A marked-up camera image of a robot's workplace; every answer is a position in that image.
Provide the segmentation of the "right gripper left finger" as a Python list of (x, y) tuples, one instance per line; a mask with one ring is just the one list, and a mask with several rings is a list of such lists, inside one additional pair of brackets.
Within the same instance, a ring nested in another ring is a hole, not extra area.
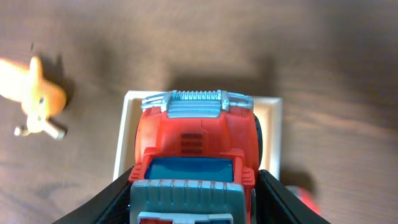
[(132, 168), (92, 199), (54, 221), (53, 224), (129, 224)]

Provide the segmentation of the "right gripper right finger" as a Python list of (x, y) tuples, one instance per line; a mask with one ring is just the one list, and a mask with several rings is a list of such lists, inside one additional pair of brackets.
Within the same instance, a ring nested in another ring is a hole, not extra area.
[(256, 212), (260, 224), (329, 224), (267, 170), (258, 173)]

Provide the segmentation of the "red toy ball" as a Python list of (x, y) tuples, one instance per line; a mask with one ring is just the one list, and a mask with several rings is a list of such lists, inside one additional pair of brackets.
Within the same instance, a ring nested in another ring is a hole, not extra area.
[(286, 188), (317, 215), (321, 214), (319, 207), (316, 205), (309, 191), (294, 185), (288, 185)]

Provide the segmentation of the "white cardboard box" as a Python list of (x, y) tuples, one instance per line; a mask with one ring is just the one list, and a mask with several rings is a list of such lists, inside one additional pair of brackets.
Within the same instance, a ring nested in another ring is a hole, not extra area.
[[(136, 164), (135, 137), (141, 118), (141, 103), (157, 91), (129, 90), (123, 101), (121, 123), (113, 170), (113, 180)], [(280, 178), (280, 154), (282, 138), (282, 98), (255, 96), (254, 114), (260, 121), (263, 137), (261, 169), (268, 170), (276, 179)]]

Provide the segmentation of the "red toy fire truck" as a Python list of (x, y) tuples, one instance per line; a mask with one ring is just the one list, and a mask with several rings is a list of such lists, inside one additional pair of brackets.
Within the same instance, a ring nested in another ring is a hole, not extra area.
[(261, 130), (250, 96), (168, 91), (142, 101), (131, 223), (251, 223)]

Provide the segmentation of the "wooden mouse rattle drum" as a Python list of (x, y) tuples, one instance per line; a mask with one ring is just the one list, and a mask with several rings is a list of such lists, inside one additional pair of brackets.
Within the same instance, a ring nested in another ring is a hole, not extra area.
[(26, 126), (16, 126), (15, 136), (28, 136), (29, 134), (45, 132), (53, 139), (61, 140), (65, 137), (66, 131), (53, 124), (46, 117), (37, 114), (27, 116)]

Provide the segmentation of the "orange dinosaur toy figure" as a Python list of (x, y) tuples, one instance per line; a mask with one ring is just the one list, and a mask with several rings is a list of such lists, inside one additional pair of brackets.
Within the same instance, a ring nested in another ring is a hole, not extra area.
[(61, 113), (67, 102), (63, 88), (44, 77), (38, 56), (28, 66), (1, 59), (1, 96), (20, 103), (26, 115), (41, 118)]

